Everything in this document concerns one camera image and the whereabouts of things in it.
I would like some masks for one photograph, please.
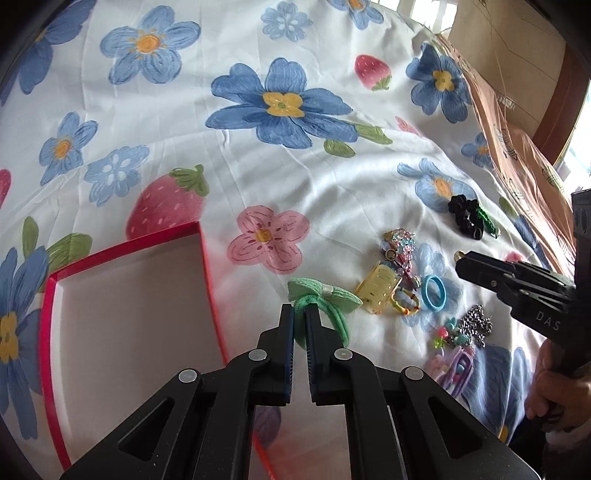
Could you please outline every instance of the blue hair tie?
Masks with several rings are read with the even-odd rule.
[[[429,298],[428,287],[429,282],[431,281],[435,285],[437,285],[437,288],[439,288],[439,304],[437,305]],[[427,275],[425,277],[425,280],[423,280],[423,287],[421,289],[421,292],[423,294],[423,303],[432,312],[439,312],[445,306],[445,302],[447,301],[447,292],[445,290],[445,285],[443,285],[441,278],[439,278],[438,276]]]

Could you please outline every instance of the green bow hair tie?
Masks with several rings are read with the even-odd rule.
[[[292,278],[287,282],[287,292],[289,301],[294,302],[294,336],[298,345],[306,347],[304,311],[310,303],[316,303],[328,315],[333,327],[339,332],[343,345],[349,344],[345,313],[351,313],[363,304],[359,298],[347,290],[325,285],[312,278]]]

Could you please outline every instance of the black scrunchie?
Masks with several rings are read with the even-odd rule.
[[[468,200],[465,195],[454,195],[447,207],[456,216],[456,224],[464,235],[474,240],[482,239],[484,220],[478,215],[478,200]]]

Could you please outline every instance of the yellow flower center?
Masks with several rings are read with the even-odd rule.
[[[10,312],[0,319],[0,361],[7,364],[18,358],[17,314]]]
[[[151,33],[143,35],[135,42],[135,48],[137,48],[140,53],[152,53],[159,46],[160,38]]]
[[[349,5],[353,10],[363,10],[363,4],[359,0],[349,0]]]
[[[273,235],[270,230],[267,230],[266,228],[261,228],[260,230],[257,230],[255,232],[255,238],[259,240],[260,243],[266,244],[269,243],[269,241],[271,241]]]
[[[456,87],[452,82],[452,74],[447,70],[435,70],[433,72],[433,78],[435,79],[435,88],[440,92],[453,92]]]
[[[509,429],[507,428],[507,425],[503,425],[503,428],[499,434],[499,440],[503,443],[506,443],[507,438],[509,438]]]
[[[59,142],[56,147],[53,149],[53,153],[55,154],[56,158],[61,160],[64,158],[70,149],[72,148],[72,143],[69,140],[62,140]]]
[[[294,116],[301,118],[304,112],[300,110],[304,101],[297,93],[265,92],[263,101],[269,106],[267,113],[274,116]]]
[[[437,193],[445,198],[452,198],[452,189],[450,188],[448,182],[441,178],[437,178],[433,180],[433,184],[435,185],[435,189]]]

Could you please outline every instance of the wooden frame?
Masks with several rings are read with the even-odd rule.
[[[569,143],[588,87],[589,75],[567,46],[554,95],[532,139],[551,164],[556,163]]]

